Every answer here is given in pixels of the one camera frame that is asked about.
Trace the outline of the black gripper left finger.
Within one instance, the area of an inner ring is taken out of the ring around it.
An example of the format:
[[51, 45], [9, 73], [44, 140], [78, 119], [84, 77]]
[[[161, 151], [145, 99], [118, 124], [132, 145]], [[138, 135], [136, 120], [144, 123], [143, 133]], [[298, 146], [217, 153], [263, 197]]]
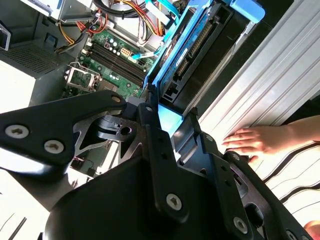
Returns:
[[155, 209], [162, 217], [184, 223], [189, 210], [175, 180], [179, 168], [170, 137], [160, 125], [154, 88], [138, 106], [103, 90], [1, 114], [0, 149], [7, 157], [0, 166], [56, 180], [75, 156], [106, 139], [121, 144], [118, 166], [136, 159], [146, 163]]

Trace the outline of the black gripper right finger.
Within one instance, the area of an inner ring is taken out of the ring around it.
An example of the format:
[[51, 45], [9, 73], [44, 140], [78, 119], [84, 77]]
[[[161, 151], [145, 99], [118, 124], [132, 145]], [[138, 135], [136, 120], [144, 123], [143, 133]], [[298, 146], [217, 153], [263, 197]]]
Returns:
[[236, 153], [221, 154], [188, 114], [191, 230], [204, 240], [309, 240], [311, 236]]

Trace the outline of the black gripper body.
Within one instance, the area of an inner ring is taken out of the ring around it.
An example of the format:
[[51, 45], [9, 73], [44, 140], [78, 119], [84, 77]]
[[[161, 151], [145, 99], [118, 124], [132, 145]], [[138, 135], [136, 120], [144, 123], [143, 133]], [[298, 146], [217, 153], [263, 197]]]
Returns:
[[147, 165], [123, 163], [67, 193], [51, 210], [47, 240], [233, 240], [215, 188], [202, 175], [180, 168], [186, 222], [161, 216], [153, 202]]

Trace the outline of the person's right hand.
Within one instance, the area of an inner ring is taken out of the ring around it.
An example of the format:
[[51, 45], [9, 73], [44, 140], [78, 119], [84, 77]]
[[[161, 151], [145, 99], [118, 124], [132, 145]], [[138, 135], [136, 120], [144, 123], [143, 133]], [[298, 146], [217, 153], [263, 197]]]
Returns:
[[222, 141], [227, 150], [250, 157], [248, 163], [251, 165], [278, 152], [289, 150], [295, 144], [294, 135], [287, 126], [241, 128]]

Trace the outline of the person's left hand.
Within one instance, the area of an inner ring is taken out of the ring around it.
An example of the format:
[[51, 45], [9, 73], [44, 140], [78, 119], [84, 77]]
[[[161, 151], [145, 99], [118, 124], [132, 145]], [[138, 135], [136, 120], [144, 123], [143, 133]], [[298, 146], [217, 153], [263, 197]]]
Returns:
[[312, 220], [308, 222], [304, 229], [312, 237], [313, 240], [320, 239], [320, 220]]

